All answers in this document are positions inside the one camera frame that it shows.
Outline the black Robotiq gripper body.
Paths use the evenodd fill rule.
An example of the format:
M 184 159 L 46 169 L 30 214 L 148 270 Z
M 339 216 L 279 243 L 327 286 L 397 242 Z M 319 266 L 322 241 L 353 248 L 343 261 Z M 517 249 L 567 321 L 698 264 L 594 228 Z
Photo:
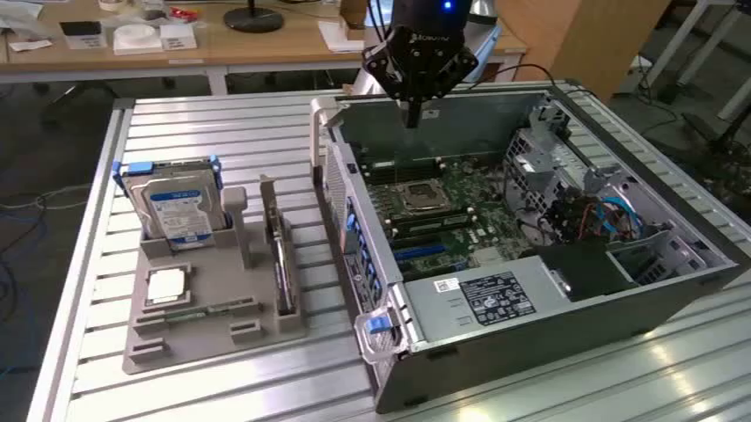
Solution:
M 469 1 L 397 1 L 393 8 L 389 45 L 407 74 L 414 96 L 415 66 L 435 50 L 446 53 L 465 45 Z

